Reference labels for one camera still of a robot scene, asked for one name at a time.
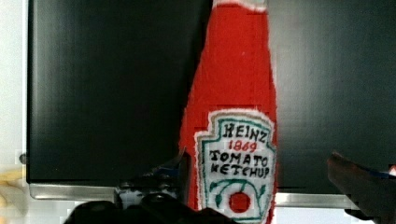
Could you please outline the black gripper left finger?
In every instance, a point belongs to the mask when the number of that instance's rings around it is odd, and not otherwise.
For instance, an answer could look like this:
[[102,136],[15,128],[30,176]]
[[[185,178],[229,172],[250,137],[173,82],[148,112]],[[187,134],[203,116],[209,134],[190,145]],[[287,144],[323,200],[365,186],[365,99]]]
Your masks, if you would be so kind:
[[148,173],[120,183],[114,203],[121,209],[139,205],[150,194],[163,193],[185,203],[189,194],[191,156],[182,148],[178,154]]

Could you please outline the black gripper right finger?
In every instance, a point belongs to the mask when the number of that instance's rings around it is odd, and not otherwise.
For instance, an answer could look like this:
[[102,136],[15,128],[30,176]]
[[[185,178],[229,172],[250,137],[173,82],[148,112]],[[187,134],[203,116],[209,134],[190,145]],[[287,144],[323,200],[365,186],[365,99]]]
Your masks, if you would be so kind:
[[345,212],[374,224],[395,224],[395,176],[350,161],[334,152],[327,160],[329,180],[352,201],[357,209]]

